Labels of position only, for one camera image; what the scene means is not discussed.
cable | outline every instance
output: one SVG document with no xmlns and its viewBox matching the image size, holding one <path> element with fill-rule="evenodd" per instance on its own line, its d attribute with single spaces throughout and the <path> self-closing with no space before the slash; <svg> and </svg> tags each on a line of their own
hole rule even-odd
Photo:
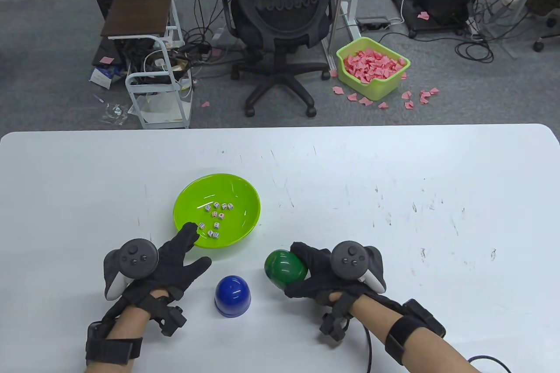
<svg viewBox="0 0 560 373">
<path fill-rule="evenodd" d="M 470 364 L 472 364 L 473 361 L 482 360 L 482 359 L 494 361 L 494 363 L 498 363 L 500 366 L 502 366 L 502 367 L 504 368 L 504 370 L 505 370 L 507 373 L 511 373 L 510 369 L 508 369 L 508 367 L 507 367 L 504 363 L 502 363 L 500 360 L 498 360 L 496 357 L 492 357 L 492 356 L 474 356 L 474 357 L 470 357 L 470 359 L 468 359 L 467 361 L 468 361 Z"/>
</svg>

wrist strap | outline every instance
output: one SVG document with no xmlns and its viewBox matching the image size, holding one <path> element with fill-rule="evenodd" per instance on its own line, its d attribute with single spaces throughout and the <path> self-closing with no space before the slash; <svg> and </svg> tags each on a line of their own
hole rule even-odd
<svg viewBox="0 0 560 373">
<path fill-rule="evenodd" d="M 425 328 L 426 325 L 412 316 L 403 316 L 394 323 L 385 339 L 385 351 L 403 365 L 404 344 L 410 335 L 418 328 Z"/>
</svg>

office chair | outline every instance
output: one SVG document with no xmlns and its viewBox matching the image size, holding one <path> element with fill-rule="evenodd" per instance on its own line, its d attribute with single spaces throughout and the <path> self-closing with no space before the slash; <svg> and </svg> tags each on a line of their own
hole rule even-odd
<svg viewBox="0 0 560 373">
<path fill-rule="evenodd" d="M 261 66 L 255 59 L 234 64 L 231 78 L 238 80 L 240 72 L 248 71 L 268 76 L 245 101 L 245 115 L 255 114 L 255 103 L 274 85 L 283 84 L 307 105 L 306 115 L 317 113 L 315 102 L 294 76 L 321 71 L 321 78 L 330 78 L 326 63 L 286 63 L 286 55 L 301 45 L 314 47 L 329 33 L 332 23 L 333 0 L 222 0 L 226 25 L 230 33 L 241 39 L 249 51 L 274 53 L 272 66 Z"/>
</svg>

black glove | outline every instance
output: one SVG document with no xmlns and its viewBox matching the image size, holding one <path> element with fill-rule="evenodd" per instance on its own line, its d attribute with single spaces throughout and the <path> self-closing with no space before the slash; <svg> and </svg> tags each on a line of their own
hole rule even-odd
<svg viewBox="0 0 560 373">
<path fill-rule="evenodd" d="M 332 306 L 334 302 L 329 300 L 329 295 L 335 291 L 348 293 L 355 299 L 365 294 L 385 307 L 404 314 L 403 307 L 400 304 L 379 295 L 361 281 L 338 277 L 330 266 L 330 251 L 328 249 L 319 250 L 302 242 L 294 242 L 290 247 L 290 252 L 306 264 L 311 276 L 304 281 L 289 284 L 284 290 L 286 296 L 290 298 L 309 297 L 320 305 Z"/>
<path fill-rule="evenodd" d="M 166 305 L 181 299 L 184 291 L 192 282 L 212 265 L 212 259 L 209 257 L 202 257 L 186 267 L 182 265 L 185 254 L 192 249 L 199 237 L 196 229 L 196 224 L 186 223 L 173 239 L 164 243 L 158 250 L 160 259 L 154 272 L 144 279 L 132 281 L 103 319 L 114 319 L 128 305 L 142 307 L 142 302 L 150 295 L 150 291 L 156 289 L 168 291 L 168 298 L 160 298 L 165 301 Z"/>
</svg>

lime green bowl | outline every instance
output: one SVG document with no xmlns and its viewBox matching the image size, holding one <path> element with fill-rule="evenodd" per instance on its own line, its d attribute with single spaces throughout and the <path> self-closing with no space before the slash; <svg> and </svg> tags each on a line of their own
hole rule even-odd
<svg viewBox="0 0 560 373">
<path fill-rule="evenodd" d="M 233 204 L 234 209 L 215 209 L 215 202 Z M 204 207 L 210 205 L 208 213 Z M 212 212 L 224 213 L 223 220 L 212 217 Z M 245 179 L 228 173 L 216 173 L 196 179 L 178 195 L 173 207 L 175 227 L 192 221 L 197 225 L 200 238 L 195 245 L 205 249 L 225 248 L 239 242 L 255 228 L 260 216 L 260 199 L 254 187 Z M 215 229 L 214 223 L 220 223 Z M 208 230 L 220 234 L 218 239 L 208 236 Z"/>
</svg>

